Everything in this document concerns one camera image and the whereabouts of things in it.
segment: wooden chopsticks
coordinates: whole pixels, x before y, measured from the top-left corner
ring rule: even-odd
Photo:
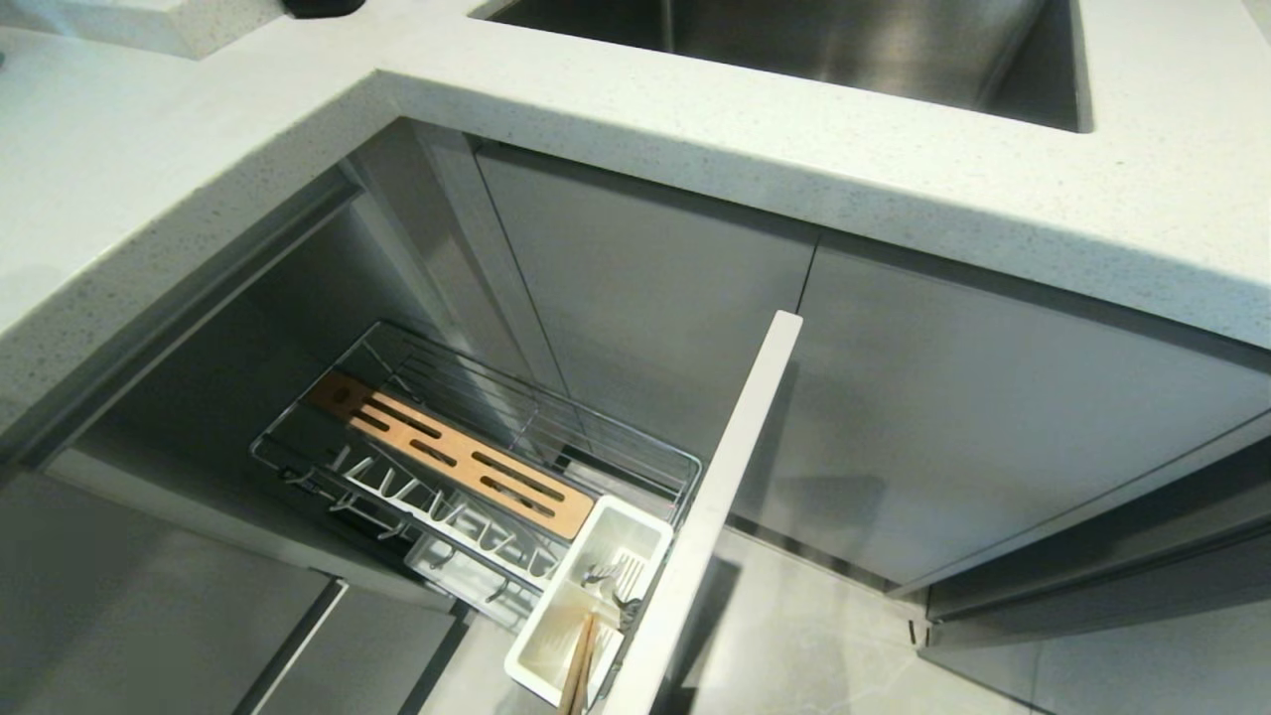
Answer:
[[[569,674],[561,690],[561,706],[557,715],[582,715],[587,707],[587,677],[591,673],[591,653],[596,645],[596,613],[587,612],[582,620],[582,632],[573,646],[573,659],[569,662]]]

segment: kitchen countertop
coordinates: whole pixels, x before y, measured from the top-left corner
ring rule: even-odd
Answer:
[[[198,61],[0,28],[0,432],[399,116],[1271,348],[1271,46],[1240,0],[1080,1],[1084,135],[473,6],[369,0]]]

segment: wire basket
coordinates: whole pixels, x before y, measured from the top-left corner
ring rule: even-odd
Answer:
[[[371,325],[330,371],[436,415],[592,498],[618,497],[675,530],[702,479],[702,462],[686,452],[389,321]],[[364,519],[380,541],[409,542],[407,566],[513,631],[568,551],[557,535],[466,493],[302,398],[250,452],[283,481],[328,500],[328,512]]]

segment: stainless steel sink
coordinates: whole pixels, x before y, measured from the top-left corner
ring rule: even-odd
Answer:
[[[488,19],[1088,131],[1074,0],[516,0]]]

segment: gray cabinet door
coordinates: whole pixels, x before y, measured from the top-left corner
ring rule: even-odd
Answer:
[[[1102,498],[1271,404],[1262,372],[905,260],[822,240],[787,392],[735,504],[899,584]]]
[[[492,146],[478,155],[571,398],[709,457],[810,226]]]
[[[0,474],[0,712],[224,715],[327,577]]]

